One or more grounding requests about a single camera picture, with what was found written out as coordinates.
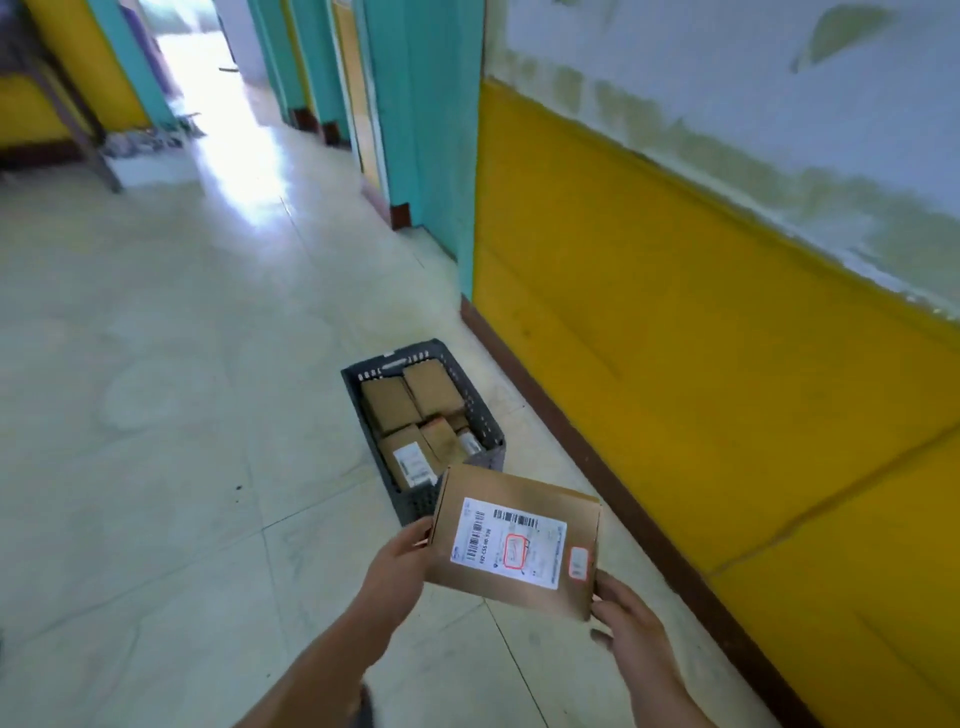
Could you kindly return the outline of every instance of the peeling paint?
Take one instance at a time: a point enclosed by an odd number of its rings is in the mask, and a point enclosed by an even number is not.
[[[794,73],[825,61],[845,48],[862,43],[890,25],[897,14],[877,5],[841,4],[824,12],[817,21],[810,40],[794,59]]]

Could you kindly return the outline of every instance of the brown baseboard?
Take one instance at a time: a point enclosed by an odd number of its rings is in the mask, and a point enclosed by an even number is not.
[[[520,394],[540,415],[543,423],[584,475],[623,521],[630,533],[663,574],[670,588],[690,608],[726,653],[734,667],[766,703],[783,728],[822,728],[820,721],[787,685],[756,643],[744,631],[707,582],[660,530],[623,482],[600,459],[596,450],[570,423],[566,415],[527,372],[486,319],[466,297],[460,316],[487,348],[493,360],[514,383]]]
[[[73,139],[40,141],[0,149],[0,169],[4,171],[50,167],[83,159],[84,155]]]
[[[320,132],[320,122],[317,121],[317,117],[313,115],[313,111],[307,107],[288,109],[287,113],[290,119],[290,126],[294,129],[300,132]]]
[[[344,138],[340,136],[340,127],[335,121],[324,121],[320,125],[320,138],[328,147],[343,147]]]
[[[377,214],[390,226],[391,230],[398,231],[403,228],[409,228],[413,224],[410,219],[409,203],[393,206],[388,205],[387,201],[383,199],[380,190],[367,182],[366,178],[363,180],[363,186],[360,188],[360,191],[363,193],[363,196],[367,198],[367,202],[373,205],[373,209],[376,210]]]

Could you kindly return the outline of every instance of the left hand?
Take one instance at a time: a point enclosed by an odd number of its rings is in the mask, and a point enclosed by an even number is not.
[[[422,518],[403,528],[377,552],[349,612],[362,616],[371,627],[394,633],[423,593],[430,563],[425,539],[432,527],[433,517]]]

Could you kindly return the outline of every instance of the crate handle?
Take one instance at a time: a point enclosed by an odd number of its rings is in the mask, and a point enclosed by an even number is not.
[[[397,367],[401,364],[406,364],[406,359],[394,359],[393,361],[387,362],[386,364],[381,364],[380,369],[391,369],[392,367]]]

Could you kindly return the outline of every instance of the right hand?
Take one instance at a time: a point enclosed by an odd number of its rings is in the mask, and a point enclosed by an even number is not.
[[[612,653],[634,702],[646,702],[651,695],[686,695],[673,648],[653,610],[605,571],[597,571],[596,595],[593,615],[612,634],[591,629],[590,636]]]

